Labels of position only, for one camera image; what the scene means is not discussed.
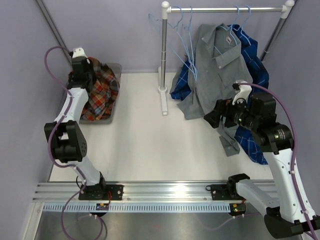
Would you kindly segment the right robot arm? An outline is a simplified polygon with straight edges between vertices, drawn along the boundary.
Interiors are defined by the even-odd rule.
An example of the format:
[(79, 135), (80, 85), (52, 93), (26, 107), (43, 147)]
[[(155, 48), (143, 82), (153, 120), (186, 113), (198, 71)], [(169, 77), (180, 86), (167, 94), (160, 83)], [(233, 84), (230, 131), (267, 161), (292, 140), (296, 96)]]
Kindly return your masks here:
[(244, 173), (228, 178), (227, 195), (249, 201), (263, 216), (267, 230), (275, 239), (319, 230), (320, 217), (308, 201), (295, 162), (293, 134), (286, 125), (276, 121), (275, 98), (258, 92), (250, 97), (249, 107), (233, 103), (232, 99), (219, 99), (204, 120), (216, 129), (221, 118), (225, 118), (228, 127), (239, 125), (251, 131), (272, 173), (278, 199), (270, 197)]

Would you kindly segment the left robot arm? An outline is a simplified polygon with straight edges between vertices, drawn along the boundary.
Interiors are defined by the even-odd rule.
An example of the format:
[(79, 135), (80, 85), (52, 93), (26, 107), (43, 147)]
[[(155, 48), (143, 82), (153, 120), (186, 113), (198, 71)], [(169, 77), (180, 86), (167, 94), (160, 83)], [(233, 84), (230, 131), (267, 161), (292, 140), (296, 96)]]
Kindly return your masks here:
[(79, 198), (102, 200), (108, 192), (105, 179), (87, 156), (88, 146), (79, 121), (96, 80), (93, 62), (84, 54), (73, 54), (66, 86), (67, 98), (53, 122), (46, 123), (49, 157), (58, 168), (72, 168), (82, 180)]

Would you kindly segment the brown orange plaid shirt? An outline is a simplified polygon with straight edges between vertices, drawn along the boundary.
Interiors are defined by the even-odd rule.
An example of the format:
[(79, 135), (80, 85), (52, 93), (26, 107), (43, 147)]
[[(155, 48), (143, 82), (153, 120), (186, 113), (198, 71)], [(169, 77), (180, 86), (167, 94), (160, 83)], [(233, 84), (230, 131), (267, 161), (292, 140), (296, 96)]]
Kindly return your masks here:
[(80, 119), (84, 121), (109, 119), (119, 94), (119, 79), (106, 63), (100, 62), (96, 74), (97, 80), (80, 116)]

